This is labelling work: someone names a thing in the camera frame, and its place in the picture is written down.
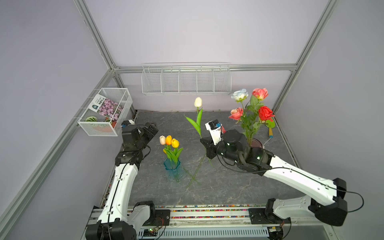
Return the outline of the small pink rose flower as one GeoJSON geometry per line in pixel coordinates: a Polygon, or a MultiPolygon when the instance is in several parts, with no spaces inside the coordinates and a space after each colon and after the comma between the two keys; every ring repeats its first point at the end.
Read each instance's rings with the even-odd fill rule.
{"type": "Polygon", "coordinates": [[[232,119],[237,123],[240,123],[243,129],[243,134],[247,138],[249,138],[249,121],[244,114],[243,108],[237,108],[237,109],[231,110],[231,115],[229,116],[229,119],[232,119]]]}

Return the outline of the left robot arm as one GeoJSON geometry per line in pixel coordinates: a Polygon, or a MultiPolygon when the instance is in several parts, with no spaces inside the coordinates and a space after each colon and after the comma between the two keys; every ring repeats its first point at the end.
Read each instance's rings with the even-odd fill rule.
{"type": "Polygon", "coordinates": [[[131,214],[128,214],[128,205],[141,162],[146,158],[143,151],[157,133],[155,123],[123,122],[123,143],[115,158],[110,194],[97,222],[87,227],[87,240],[135,240],[144,223],[155,217],[152,201],[139,203],[131,214]]]}

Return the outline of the white rose flower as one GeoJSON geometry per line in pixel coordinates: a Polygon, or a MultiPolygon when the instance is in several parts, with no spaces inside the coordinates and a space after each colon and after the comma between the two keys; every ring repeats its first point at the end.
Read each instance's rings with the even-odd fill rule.
{"type": "Polygon", "coordinates": [[[245,114],[246,117],[247,117],[247,113],[245,111],[244,101],[247,99],[248,96],[249,96],[249,94],[248,94],[246,89],[241,89],[241,90],[235,91],[231,95],[231,98],[233,100],[235,100],[235,102],[240,103],[242,105],[239,108],[243,108],[244,114],[245,114]]]}

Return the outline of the pink rose double bloom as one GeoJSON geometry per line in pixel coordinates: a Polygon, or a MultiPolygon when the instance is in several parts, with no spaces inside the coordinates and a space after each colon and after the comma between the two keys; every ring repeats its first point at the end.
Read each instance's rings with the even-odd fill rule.
{"type": "Polygon", "coordinates": [[[266,106],[263,101],[269,95],[266,88],[259,89],[256,88],[253,90],[250,101],[246,104],[243,109],[242,128],[244,134],[247,138],[249,146],[252,144],[254,135],[258,132],[262,124],[265,124],[268,120],[268,117],[262,117],[259,113],[259,110],[266,106]]]}

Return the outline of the dark red glass vase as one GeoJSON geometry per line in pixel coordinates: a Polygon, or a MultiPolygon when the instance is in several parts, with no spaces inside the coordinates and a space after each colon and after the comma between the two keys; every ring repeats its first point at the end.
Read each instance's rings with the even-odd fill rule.
{"type": "Polygon", "coordinates": [[[255,138],[249,139],[247,142],[250,148],[263,148],[263,144],[255,138]]]}

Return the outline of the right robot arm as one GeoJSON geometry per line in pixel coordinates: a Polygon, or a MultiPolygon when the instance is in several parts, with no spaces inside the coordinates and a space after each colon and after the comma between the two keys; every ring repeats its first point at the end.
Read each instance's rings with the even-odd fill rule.
{"type": "Polygon", "coordinates": [[[299,169],[263,148],[252,148],[245,135],[237,130],[224,134],[214,130],[200,142],[207,157],[228,159],[240,173],[252,173],[282,182],[304,194],[303,197],[280,200],[269,199],[265,215],[269,218],[315,217],[331,226],[340,227],[348,215],[345,200],[347,183],[336,178],[324,179],[299,169]]]}

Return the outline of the red rose flower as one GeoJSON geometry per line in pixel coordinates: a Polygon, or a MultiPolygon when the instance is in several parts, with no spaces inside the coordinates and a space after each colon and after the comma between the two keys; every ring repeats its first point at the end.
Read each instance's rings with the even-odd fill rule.
{"type": "Polygon", "coordinates": [[[260,107],[256,111],[255,115],[256,115],[256,119],[252,125],[253,127],[252,137],[259,131],[261,125],[265,125],[266,120],[273,119],[273,117],[275,116],[273,111],[266,106],[260,107]]]}

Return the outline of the orange tulip flower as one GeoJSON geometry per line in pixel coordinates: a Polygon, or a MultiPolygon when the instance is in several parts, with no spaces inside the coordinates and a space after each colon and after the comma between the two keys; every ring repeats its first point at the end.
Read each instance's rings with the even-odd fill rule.
{"type": "Polygon", "coordinates": [[[172,136],[171,136],[171,135],[168,135],[168,136],[166,137],[166,144],[167,144],[167,145],[171,145],[171,144],[172,144],[172,140],[173,140],[172,136]]]}

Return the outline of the pale pink tulip flower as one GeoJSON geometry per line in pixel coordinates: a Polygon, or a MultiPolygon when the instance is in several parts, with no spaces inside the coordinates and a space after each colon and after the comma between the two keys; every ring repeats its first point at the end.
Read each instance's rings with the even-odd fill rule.
{"type": "Polygon", "coordinates": [[[161,145],[165,145],[166,144],[166,137],[165,136],[160,136],[159,140],[160,140],[160,144],[161,145]]]}

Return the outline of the white tulip flower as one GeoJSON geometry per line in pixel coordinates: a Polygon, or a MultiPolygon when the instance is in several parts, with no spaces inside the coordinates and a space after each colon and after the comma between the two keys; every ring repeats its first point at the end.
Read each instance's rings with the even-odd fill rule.
{"type": "Polygon", "coordinates": [[[187,121],[195,128],[200,138],[202,138],[202,115],[203,115],[203,100],[200,97],[197,97],[194,102],[194,106],[197,109],[197,118],[196,120],[192,120],[191,118],[185,116],[187,121]]]}

